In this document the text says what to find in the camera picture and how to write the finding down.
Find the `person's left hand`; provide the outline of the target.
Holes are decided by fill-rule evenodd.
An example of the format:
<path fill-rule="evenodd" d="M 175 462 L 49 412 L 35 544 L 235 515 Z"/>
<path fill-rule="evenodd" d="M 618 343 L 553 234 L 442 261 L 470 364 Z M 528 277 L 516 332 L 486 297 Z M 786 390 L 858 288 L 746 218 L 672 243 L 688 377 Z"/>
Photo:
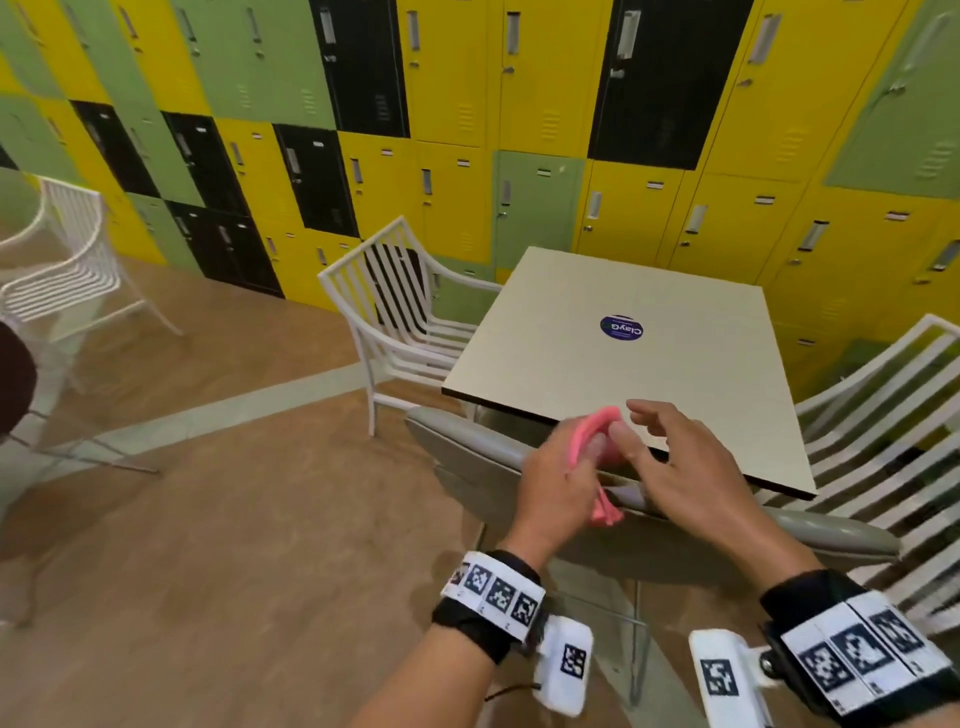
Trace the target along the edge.
<path fill-rule="evenodd" d="M 499 549 L 541 571 L 591 519 L 598 480 L 567 480 L 565 450 L 578 418 L 563 420 L 525 459 L 510 529 Z"/>

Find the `person's right hand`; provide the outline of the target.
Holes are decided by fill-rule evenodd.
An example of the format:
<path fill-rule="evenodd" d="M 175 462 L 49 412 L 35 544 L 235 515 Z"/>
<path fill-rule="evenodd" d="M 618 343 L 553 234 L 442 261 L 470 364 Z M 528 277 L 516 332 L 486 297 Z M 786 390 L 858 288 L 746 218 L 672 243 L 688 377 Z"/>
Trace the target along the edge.
<path fill-rule="evenodd" d="M 663 438 L 660 491 L 646 491 L 658 510 L 724 554 L 760 594 L 823 565 L 755 500 L 734 456 L 702 421 L 674 404 L 631 398 L 630 419 Z"/>

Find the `pink cloth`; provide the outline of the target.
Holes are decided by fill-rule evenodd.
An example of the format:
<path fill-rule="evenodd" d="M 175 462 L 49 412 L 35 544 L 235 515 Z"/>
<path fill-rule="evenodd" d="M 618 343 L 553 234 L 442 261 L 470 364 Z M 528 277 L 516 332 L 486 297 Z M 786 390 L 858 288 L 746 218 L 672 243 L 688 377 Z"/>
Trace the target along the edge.
<path fill-rule="evenodd" d="M 579 468 L 579 454 L 585 443 L 594 433 L 602 432 L 608 437 L 608 450 L 606 462 L 603 468 L 618 468 L 625 463 L 622 459 L 616 445 L 610 439 L 608 430 L 613 422 L 622 422 L 623 418 L 617 406 L 611 405 L 602 407 L 595 412 L 578 418 L 575 425 L 569 431 L 568 441 L 564 451 L 565 476 L 567 480 L 573 479 L 577 484 L 576 472 Z M 599 483 L 593 489 L 593 501 L 591 504 L 589 525 L 595 528 L 611 528 L 623 520 L 623 514 L 611 498 L 607 495 L 604 487 Z"/>

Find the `person's left forearm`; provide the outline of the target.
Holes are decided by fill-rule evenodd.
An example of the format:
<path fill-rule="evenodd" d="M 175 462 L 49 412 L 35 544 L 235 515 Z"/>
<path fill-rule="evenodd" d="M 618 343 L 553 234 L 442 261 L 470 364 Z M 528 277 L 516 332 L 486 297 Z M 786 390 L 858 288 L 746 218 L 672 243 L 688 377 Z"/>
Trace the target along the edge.
<path fill-rule="evenodd" d="M 433 624 L 347 728 L 475 728 L 496 670 L 462 631 Z"/>

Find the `grey chair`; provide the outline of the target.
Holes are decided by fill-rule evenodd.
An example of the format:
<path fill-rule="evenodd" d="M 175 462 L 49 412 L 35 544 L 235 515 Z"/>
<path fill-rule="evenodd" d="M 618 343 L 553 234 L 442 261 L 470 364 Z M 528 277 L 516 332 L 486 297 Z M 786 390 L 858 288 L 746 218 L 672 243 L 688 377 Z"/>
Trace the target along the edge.
<path fill-rule="evenodd" d="M 429 407 L 411 409 L 405 424 L 433 458 L 435 474 L 450 497 L 485 525 L 506 530 L 516 511 L 522 466 L 551 427 L 495 411 L 475 422 Z M 624 517 L 611 527 L 586 528 L 559 551 L 561 560 L 640 586 L 747 594 L 747 581 L 735 565 L 664 517 L 631 466 L 610 463 L 602 468 L 600 481 Z M 830 568 L 849 572 L 886 565 L 901 555 L 900 539 L 873 525 L 807 511 L 764 510 Z"/>

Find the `black left wristband with markers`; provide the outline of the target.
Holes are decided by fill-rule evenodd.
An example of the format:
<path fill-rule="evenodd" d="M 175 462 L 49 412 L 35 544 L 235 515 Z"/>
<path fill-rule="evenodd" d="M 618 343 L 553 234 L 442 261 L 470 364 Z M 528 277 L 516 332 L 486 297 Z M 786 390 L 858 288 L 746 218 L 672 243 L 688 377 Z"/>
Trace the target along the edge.
<path fill-rule="evenodd" d="M 495 665 L 522 646 L 546 599 L 541 578 L 508 551 L 470 551 L 443 586 L 432 625 L 466 637 Z"/>

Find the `black wristband with markers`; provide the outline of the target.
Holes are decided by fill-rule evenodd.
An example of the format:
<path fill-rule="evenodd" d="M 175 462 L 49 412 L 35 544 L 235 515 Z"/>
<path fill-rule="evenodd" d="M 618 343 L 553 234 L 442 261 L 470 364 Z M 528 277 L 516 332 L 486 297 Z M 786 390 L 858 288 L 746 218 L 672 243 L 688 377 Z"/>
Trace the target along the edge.
<path fill-rule="evenodd" d="M 787 686 L 838 728 L 895 728 L 960 706 L 960 672 L 883 593 L 821 568 L 759 601 Z"/>
<path fill-rule="evenodd" d="M 541 578 L 508 551 L 470 551 L 443 586 L 432 625 L 466 637 L 495 665 L 522 646 L 546 599 Z"/>

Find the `white slatted metal chair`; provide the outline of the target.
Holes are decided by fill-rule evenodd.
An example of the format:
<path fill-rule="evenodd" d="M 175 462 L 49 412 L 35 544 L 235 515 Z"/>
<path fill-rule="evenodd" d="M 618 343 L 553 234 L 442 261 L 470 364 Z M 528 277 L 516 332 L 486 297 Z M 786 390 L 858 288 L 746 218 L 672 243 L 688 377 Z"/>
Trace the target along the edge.
<path fill-rule="evenodd" d="M 886 553 L 859 556 L 849 576 L 927 636 L 960 638 L 960 324 L 924 315 L 796 411 L 816 494 L 758 501 L 877 531 Z"/>
<path fill-rule="evenodd" d="M 367 434 L 378 410 L 408 411 L 413 401 L 378 391 L 382 380 L 440 390 L 478 331 L 435 310 L 444 291 L 466 289 L 492 303 L 503 285 L 472 269 L 455 271 L 429 253 L 404 215 L 326 267 L 318 282 L 346 319 L 366 376 Z"/>
<path fill-rule="evenodd" d="M 38 180 L 37 213 L 25 229 L 1 241 L 0 249 L 26 243 L 41 231 L 49 230 L 67 256 L 1 283 L 0 319 L 18 326 L 28 325 L 111 297 L 126 285 L 133 293 L 133 302 L 54 337 L 52 344 L 101 329 L 140 310 L 149 311 L 174 335 L 184 336 L 142 293 L 119 261 L 112 246 L 103 195 L 49 176 L 40 176 Z"/>

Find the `black right wristband with markers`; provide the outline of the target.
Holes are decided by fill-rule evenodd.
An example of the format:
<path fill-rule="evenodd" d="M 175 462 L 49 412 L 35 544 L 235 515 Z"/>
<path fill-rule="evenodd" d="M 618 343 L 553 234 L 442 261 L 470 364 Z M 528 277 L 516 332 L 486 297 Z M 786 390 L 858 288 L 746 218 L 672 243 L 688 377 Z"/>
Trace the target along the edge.
<path fill-rule="evenodd" d="M 960 706 L 960 672 L 883 593 L 821 568 L 759 601 L 787 686 L 838 728 L 895 728 Z"/>

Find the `wall of coloured metal lockers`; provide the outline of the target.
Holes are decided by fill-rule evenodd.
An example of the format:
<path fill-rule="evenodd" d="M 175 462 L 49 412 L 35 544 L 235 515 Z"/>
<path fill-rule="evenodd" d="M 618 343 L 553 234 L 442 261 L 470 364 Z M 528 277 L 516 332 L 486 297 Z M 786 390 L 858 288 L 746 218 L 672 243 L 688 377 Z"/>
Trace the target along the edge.
<path fill-rule="evenodd" d="M 795 396 L 960 326 L 960 0 L 0 0 L 0 231 L 41 177 L 114 249 L 315 307 L 398 216 L 759 285 Z"/>

